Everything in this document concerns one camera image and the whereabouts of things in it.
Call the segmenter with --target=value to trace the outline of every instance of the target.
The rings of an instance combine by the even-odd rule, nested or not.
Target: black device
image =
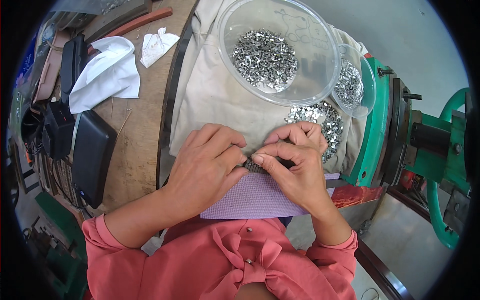
[[[91,207],[103,200],[108,166],[117,133],[96,112],[87,110],[80,116],[73,149],[72,183]]]
[[[52,159],[61,159],[70,153],[75,119],[70,113],[68,99],[87,60],[84,35],[76,36],[65,43],[60,68],[60,100],[47,105],[42,132],[43,147]]]
[[[70,92],[88,62],[87,43],[78,35],[63,46],[60,68],[61,102],[68,105]]]
[[[57,160],[70,153],[74,126],[75,119],[67,106],[58,101],[47,105],[42,143],[49,157]]]

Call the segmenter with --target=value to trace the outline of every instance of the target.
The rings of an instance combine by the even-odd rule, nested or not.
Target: white cloth
[[[193,35],[183,60],[172,116],[170,154],[176,156],[188,134],[205,123],[220,123],[241,132],[247,141],[243,148],[250,155],[262,147],[269,133],[285,125],[290,108],[268,103],[244,89],[226,69],[218,53],[217,17],[232,0],[201,0],[192,18]],[[347,33],[332,26],[339,44],[350,44],[368,53]],[[350,174],[363,141],[366,118],[353,119],[330,97],[343,119],[342,142],[337,154],[324,164],[326,173]]]
[[[146,68],[161,58],[180,39],[177,35],[165,33],[166,30],[166,27],[162,27],[158,34],[149,33],[144,36],[140,62]]]
[[[135,47],[121,36],[92,42],[101,51],[87,63],[70,93],[70,112],[92,109],[110,96],[138,98],[140,75],[135,65]]]

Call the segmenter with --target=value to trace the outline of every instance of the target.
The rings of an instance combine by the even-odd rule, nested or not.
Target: woman
[[[88,285],[101,299],[355,299],[356,233],[325,187],[318,124],[273,131],[252,160],[312,216],[316,240],[306,255],[278,218],[207,220],[198,214],[248,171],[244,137],[206,124],[185,140],[168,184],[116,211],[84,222]],[[276,156],[291,160],[285,168]],[[139,248],[159,230],[164,242],[148,257]]]

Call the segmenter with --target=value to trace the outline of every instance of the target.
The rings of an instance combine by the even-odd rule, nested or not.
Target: blouse sleeve
[[[94,299],[136,299],[147,254],[120,244],[103,217],[94,217],[82,224],[90,292]]]
[[[352,230],[350,238],[339,245],[327,246],[315,240],[307,250],[307,257],[322,271],[340,299],[355,299],[350,283],[355,276],[357,248],[357,233]]]

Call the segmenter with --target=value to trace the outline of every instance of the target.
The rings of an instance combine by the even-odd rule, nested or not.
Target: pile of nails
[[[363,82],[360,72],[345,58],[342,58],[340,77],[334,89],[342,104],[350,110],[355,110],[363,99]]]
[[[337,110],[325,101],[321,101],[302,108],[291,108],[288,118],[284,119],[288,124],[299,121],[317,123],[318,119],[324,116],[322,134],[327,140],[328,148],[322,156],[323,163],[335,155],[342,141],[343,121]]]
[[[285,38],[266,29],[240,36],[234,47],[233,65],[250,84],[283,90],[298,69],[295,51]]]

